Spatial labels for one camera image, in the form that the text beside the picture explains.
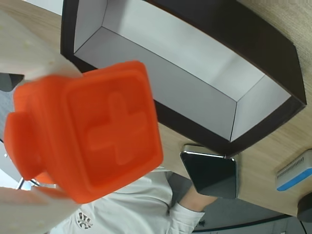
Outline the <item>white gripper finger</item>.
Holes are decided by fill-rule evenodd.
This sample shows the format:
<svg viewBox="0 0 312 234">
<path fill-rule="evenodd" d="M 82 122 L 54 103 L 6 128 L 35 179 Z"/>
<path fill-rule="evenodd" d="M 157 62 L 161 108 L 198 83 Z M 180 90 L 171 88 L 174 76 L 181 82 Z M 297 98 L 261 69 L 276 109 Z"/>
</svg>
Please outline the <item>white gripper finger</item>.
<svg viewBox="0 0 312 234">
<path fill-rule="evenodd" d="M 4 11 L 0 12 L 0 71 L 24 75 L 25 80 L 82 76 L 72 62 Z"/>
<path fill-rule="evenodd" d="M 58 188 L 35 186 L 27 191 L 1 187 L 0 232 L 44 234 L 79 207 Z"/>
</svg>

